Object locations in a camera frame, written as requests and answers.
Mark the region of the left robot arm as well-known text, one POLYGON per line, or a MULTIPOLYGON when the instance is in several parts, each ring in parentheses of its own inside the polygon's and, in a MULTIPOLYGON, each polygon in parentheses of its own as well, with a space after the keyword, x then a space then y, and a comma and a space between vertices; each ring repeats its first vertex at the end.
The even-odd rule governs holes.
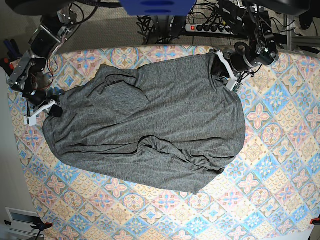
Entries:
POLYGON ((260 5, 219 0, 217 9, 231 32, 247 37, 248 43, 236 42, 234 51, 215 50, 210 74, 230 91, 239 93, 248 77, 254 77, 262 66, 270 66, 279 59, 276 38, 269 13, 260 5))

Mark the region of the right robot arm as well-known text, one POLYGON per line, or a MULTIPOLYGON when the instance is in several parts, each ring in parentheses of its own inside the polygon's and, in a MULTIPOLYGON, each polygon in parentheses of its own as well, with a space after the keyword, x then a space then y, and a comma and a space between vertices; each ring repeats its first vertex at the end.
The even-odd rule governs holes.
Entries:
POLYGON ((39 113, 57 103, 48 97, 49 84, 45 82, 43 71, 49 68, 50 58, 76 31, 78 16, 71 9, 71 0, 15 0, 8 5, 16 13, 41 16, 40 26, 29 40, 30 49, 22 55, 18 65, 7 72, 8 86, 22 93, 27 104, 36 108, 34 114, 28 113, 24 118, 33 126, 39 113))

